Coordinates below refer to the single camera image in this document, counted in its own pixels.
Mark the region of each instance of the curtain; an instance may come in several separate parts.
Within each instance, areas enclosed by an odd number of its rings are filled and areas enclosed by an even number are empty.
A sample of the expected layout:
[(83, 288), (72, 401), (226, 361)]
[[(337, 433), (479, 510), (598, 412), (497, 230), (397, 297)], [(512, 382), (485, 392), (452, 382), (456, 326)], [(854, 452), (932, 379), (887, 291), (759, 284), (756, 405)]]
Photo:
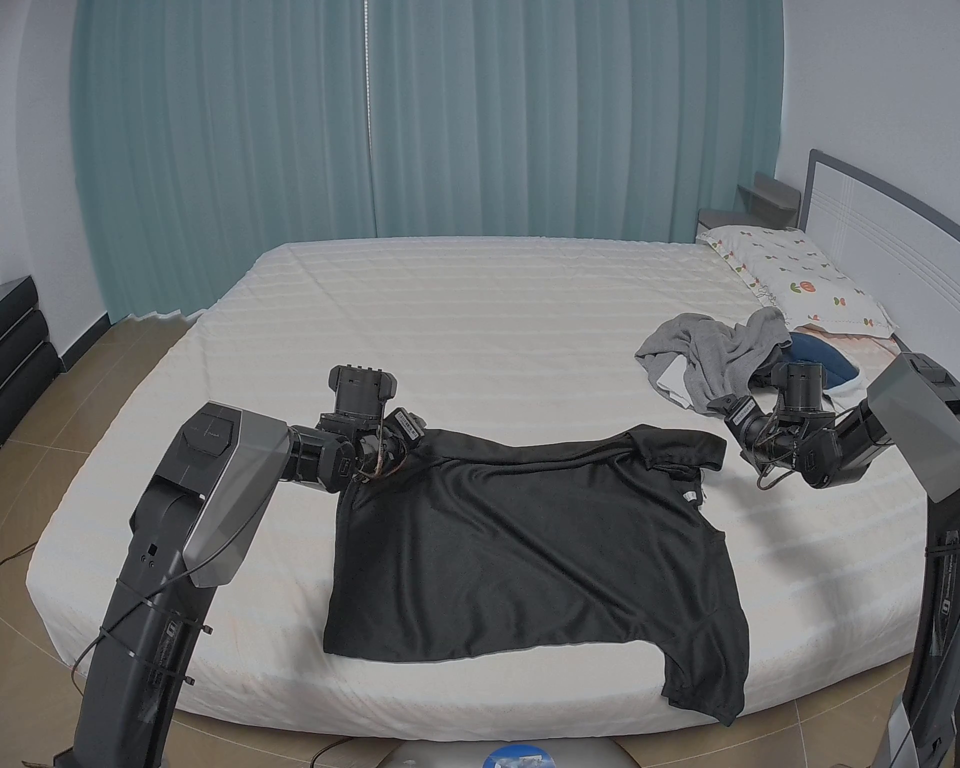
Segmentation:
[(208, 307), (285, 242), (374, 235), (363, 13), (81, 0), (74, 156), (112, 320)]
[(377, 233), (691, 241), (772, 174), (780, 0), (369, 0)]

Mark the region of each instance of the mattress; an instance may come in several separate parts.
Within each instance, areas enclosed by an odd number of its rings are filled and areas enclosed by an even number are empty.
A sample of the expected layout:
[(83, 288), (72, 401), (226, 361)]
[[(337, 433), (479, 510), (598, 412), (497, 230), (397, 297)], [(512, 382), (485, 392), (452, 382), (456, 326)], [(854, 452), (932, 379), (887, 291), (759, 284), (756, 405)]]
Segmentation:
[[(57, 651), (97, 634), (128, 518), (176, 430), (207, 400), (313, 424), (327, 373), (371, 366), (431, 427), (504, 444), (609, 437), (639, 422), (722, 421), (657, 395), (634, 359), (679, 312), (732, 324), (758, 307), (702, 245), (544, 238), (354, 240), (281, 246), (167, 353), (90, 454), (36, 547), (27, 587)], [(868, 375), (891, 355), (838, 346)], [(770, 408), (772, 395), (760, 398)], [(907, 653), (924, 563), (924, 494), (895, 449), (860, 483), (768, 492), (728, 444), (704, 514), (727, 532), (750, 624), (745, 711)], [(656, 732), (708, 721), (660, 696), (649, 643), (591, 643), (390, 664), (328, 656), (336, 497), (282, 484), (220, 588), (179, 707), (239, 723), (405, 739)]]

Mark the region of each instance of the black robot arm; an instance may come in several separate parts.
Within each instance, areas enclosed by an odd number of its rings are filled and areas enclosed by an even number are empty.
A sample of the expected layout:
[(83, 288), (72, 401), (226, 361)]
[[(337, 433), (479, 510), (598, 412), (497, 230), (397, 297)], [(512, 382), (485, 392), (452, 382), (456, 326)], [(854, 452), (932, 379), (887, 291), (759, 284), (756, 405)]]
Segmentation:
[(338, 366), (336, 408), (316, 428), (208, 402), (170, 443), (130, 520), (71, 749), (56, 768), (157, 768), (216, 588), (250, 547), (277, 483), (327, 492), (396, 470), (423, 437), (388, 373)]
[(937, 768), (955, 736), (960, 696), (960, 385), (926, 355), (905, 352), (845, 417), (821, 408), (819, 365), (781, 364), (772, 414), (751, 396), (714, 400), (757, 484), (774, 468), (813, 488), (858, 480), (896, 445), (927, 493), (924, 592), (913, 659), (894, 702), (874, 768)]

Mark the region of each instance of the pillow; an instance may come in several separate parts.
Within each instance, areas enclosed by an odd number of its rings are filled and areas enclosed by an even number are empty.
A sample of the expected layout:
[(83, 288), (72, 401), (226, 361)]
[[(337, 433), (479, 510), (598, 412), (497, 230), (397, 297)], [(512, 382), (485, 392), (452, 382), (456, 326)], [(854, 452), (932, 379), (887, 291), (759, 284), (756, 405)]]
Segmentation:
[(897, 327), (799, 229), (717, 227), (698, 237), (711, 246), (787, 328), (819, 328), (889, 339)]

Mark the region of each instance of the tile floor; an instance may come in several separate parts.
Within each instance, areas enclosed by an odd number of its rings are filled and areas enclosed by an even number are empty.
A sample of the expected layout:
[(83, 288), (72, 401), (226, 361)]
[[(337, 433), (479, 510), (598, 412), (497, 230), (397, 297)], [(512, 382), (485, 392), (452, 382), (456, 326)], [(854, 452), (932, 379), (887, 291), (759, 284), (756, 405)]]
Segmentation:
[[(181, 319), (124, 321), (60, 376), (0, 447), (0, 557), (36, 540), (133, 389), (186, 331)], [(0, 569), (0, 766), (45, 763), (72, 741), (80, 697), (27, 594), (29, 555)], [(725, 729), (629, 736), (644, 768), (829, 768), (870, 764), (909, 659), (892, 661)], [(333, 736), (248, 728), (178, 712), (174, 768), (297, 768)], [(953, 765), (949, 757), (947, 766)]]

